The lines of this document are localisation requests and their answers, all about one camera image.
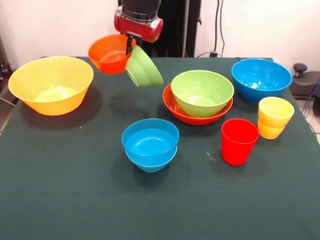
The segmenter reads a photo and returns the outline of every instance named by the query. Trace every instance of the tile floor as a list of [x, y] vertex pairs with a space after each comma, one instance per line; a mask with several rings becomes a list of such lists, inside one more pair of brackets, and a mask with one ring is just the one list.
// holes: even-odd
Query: tile floor
[[[301, 110], [302, 110], [304, 104], [306, 103], [305, 100], [297, 100], [296, 102]], [[4, 131], [6, 124], [7, 124], [8, 120], [10, 119], [10, 116], [14, 110], [14, 107], [8, 105], [7, 103], [5, 103], [1, 100], [0, 100], [0, 104], [7, 105], [5, 107], [5, 109], [2, 112], [0, 112], [0, 136], [1, 136], [1, 133]], [[311, 110], [310, 114], [306, 118], [306, 120], [314, 128], [316, 133], [320, 133], [320, 117], [314, 116], [314, 113]], [[320, 134], [317, 134], [317, 139], [318, 139], [318, 142], [320, 143]]]

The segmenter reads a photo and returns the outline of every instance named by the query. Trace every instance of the red plate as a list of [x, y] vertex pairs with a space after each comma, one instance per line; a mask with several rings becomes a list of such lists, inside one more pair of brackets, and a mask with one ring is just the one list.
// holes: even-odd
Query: red plate
[[207, 125], [211, 124], [215, 121], [217, 121], [219, 118], [224, 116], [231, 108], [234, 98], [231, 98], [231, 100], [227, 103], [227, 105], [217, 114], [207, 117], [207, 118], [195, 118], [192, 117], [188, 114], [186, 114], [182, 108], [178, 105], [172, 91], [171, 91], [171, 83], [165, 87], [163, 91], [163, 102], [165, 106], [169, 109], [169, 111], [180, 121], [190, 124], [190, 125], [195, 125], [195, 126], [201, 126], [201, 125]]

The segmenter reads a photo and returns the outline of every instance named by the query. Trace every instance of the yellow bowl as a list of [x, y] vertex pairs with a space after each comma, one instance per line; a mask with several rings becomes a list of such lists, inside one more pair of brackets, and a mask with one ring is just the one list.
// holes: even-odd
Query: yellow bowl
[[10, 92], [40, 114], [57, 116], [82, 103], [94, 71], [85, 61], [51, 56], [31, 61], [9, 79]]
[[258, 129], [262, 137], [276, 139], [295, 113], [294, 106], [279, 97], [266, 97], [259, 102]]

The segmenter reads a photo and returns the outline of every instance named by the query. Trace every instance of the stacked yellow cups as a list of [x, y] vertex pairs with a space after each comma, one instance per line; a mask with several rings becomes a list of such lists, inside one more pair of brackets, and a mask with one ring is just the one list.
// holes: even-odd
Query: stacked yellow cups
[[259, 102], [258, 129], [262, 137], [276, 139], [295, 113], [292, 104], [279, 97], [266, 97]]

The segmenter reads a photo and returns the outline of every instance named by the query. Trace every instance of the blue bowl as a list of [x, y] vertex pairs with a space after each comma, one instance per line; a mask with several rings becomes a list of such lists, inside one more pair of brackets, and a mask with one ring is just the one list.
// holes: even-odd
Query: blue bowl
[[141, 170], [155, 173], [176, 155], [179, 131], [171, 122], [149, 118], [131, 124], [122, 134], [128, 158]]
[[265, 59], [241, 60], [233, 65], [231, 72], [238, 92], [253, 103], [279, 96], [292, 82], [285, 67]]

